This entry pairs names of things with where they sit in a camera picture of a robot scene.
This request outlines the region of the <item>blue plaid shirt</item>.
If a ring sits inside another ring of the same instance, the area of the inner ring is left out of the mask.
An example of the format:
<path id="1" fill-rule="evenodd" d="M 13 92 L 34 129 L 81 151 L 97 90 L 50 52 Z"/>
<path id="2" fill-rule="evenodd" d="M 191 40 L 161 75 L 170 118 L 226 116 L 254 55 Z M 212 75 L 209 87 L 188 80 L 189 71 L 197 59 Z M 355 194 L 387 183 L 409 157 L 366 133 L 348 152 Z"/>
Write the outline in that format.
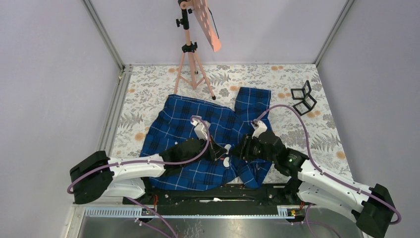
<path id="1" fill-rule="evenodd" d="M 246 134 L 252 134 L 252 120 L 269 108 L 271 91 L 241 87 L 235 99 L 234 109 L 212 102 L 186 96 L 169 95 L 163 110 L 149 128 L 141 156 L 150 156 L 179 145 L 188 138 L 195 138 L 191 116 L 201 116 L 210 123 L 210 133 L 221 146 L 236 147 Z M 256 159 L 246 162 L 229 155 L 229 166 L 222 161 L 202 158 L 175 172 L 158 178 L 150 178 L 152 186 L 164 190 L 205 191 L 240 178 L 247 188 L 261 187 L 271 162 Z"/>

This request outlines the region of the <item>black jewelry box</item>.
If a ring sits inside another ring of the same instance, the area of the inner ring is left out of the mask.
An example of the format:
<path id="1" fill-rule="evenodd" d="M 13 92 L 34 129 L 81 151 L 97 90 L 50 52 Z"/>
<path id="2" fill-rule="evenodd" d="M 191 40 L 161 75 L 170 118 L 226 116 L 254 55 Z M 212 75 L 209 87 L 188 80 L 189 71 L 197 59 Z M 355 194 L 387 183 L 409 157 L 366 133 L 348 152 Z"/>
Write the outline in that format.
<path id="1" fill-rule="evenodd" d="M 312 111 L 314 109 L 314 107 L 316 106 L 317 101 L 316 99 L 311 96 L 310 94 L 307 94 L 302 101 L 300 101 L 299 103 L 293 105 L 293 109 L 300 115 L 303 116 L 307 113 L 309 113 L 310 111 Z"/>

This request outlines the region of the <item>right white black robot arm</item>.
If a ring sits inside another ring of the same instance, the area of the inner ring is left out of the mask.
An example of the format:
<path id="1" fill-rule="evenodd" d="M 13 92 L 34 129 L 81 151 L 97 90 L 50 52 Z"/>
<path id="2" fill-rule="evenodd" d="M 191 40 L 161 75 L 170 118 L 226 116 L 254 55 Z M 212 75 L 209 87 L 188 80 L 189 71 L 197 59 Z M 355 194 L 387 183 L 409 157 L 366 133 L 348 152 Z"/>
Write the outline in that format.
<path id="1" fill-rule="evenodd" d="M 383 238 L 394 216 L 389 190 L 376 184 L 365 184 L 343 178 L 327 169 L 320 171 L 309 157 L 287 148 L 271 131 L 258 137 L 247 134 L 231 154 L 246 162 L 263 159 L 290 177 L 284 198 L 290 204 L 313 203 L 343 215 L 365 234 Z"/>

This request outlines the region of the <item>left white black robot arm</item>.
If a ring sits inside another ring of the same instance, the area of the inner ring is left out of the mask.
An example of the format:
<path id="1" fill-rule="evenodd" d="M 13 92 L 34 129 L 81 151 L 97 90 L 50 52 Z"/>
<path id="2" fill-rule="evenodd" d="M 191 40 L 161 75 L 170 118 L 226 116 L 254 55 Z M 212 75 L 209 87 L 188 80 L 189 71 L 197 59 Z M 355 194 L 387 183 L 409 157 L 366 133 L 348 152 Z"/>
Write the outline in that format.
<path id="1" fill-rule="evenodd" d="M 231 145 L 214 140 L 189 138 L 160 153 L 139 158 L 113 158 L 96 151 L 70 169 L 67 193 L 76 204 L 87 204 L 101 197 L 130 197 L 143 204 L 152 201 L 154 191 L 143 178 L 171 176 L 195 161 L 212 162 L 228 155 Z"/>

